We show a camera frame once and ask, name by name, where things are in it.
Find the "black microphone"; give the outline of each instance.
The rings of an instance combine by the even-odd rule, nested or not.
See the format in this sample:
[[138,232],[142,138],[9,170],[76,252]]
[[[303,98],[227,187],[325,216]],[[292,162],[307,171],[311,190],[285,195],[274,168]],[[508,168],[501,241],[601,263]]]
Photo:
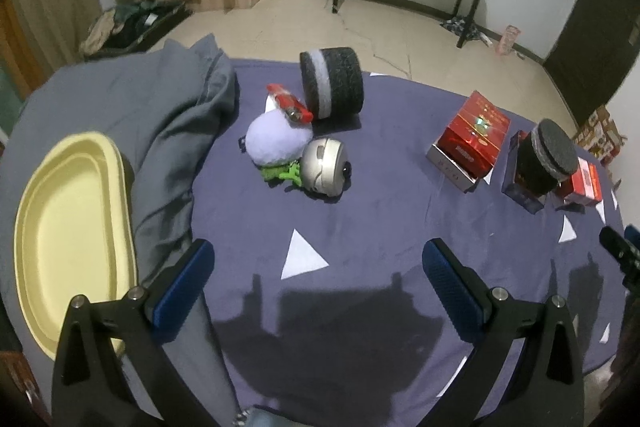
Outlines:
[[600,244],[618,261],[624,287],[640,295],[640,250],[611,227],[600,230]]

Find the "yellow plate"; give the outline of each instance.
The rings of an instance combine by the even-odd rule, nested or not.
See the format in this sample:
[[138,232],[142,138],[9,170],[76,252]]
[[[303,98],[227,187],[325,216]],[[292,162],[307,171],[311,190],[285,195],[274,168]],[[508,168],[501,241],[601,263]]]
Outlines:
[[112,301],[136,285],[124,166],[109,138],[68,136],[47,154],[20,200],[14,255],[22,313],[53,360],[74,295]]

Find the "floor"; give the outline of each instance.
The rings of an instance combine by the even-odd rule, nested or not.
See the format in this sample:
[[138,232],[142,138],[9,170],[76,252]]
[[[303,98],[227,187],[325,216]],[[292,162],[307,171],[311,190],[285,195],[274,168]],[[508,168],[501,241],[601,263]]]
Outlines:
[[439,21],[415,12],[345,0],[334,15],[330,0],[261,0],[249,10],[198,12],[166,38],[189,46],[210,32],[237,58],[297,62],[302,51],[350,46],[363,70],[464,95],[477,89],[495,105],[529,120],[551,118],[570,136],[576,131],[542,66],[515,53],[498,57],[481,41],[459,50],[458,38]]

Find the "silver round speaker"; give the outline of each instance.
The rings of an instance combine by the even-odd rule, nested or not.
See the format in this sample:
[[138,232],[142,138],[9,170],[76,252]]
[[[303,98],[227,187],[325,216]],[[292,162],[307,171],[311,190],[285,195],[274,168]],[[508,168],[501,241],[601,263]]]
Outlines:
[[335,198],[342,194],[344,183],[351,178],[344,143],[333,138],[319,138],[306,146],[300,160],[302,185],[310,192]]

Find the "blue gripper pad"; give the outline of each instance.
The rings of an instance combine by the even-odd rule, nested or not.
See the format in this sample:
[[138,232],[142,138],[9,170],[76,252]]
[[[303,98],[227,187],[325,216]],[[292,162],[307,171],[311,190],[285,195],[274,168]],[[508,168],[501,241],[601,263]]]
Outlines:
[[145,315],[156,342],[175,340],[213,272],[215,258],[211,243],[197,239],[178,263],[162,270],[149,287]]
[[633,225],[627,225],[625,239],[640,250],[640,232]]
[[431,239],[424,245],[422,269],[460,339],[475,344],[492,313],[488,288],[476,272],[460,264],[441,239]]

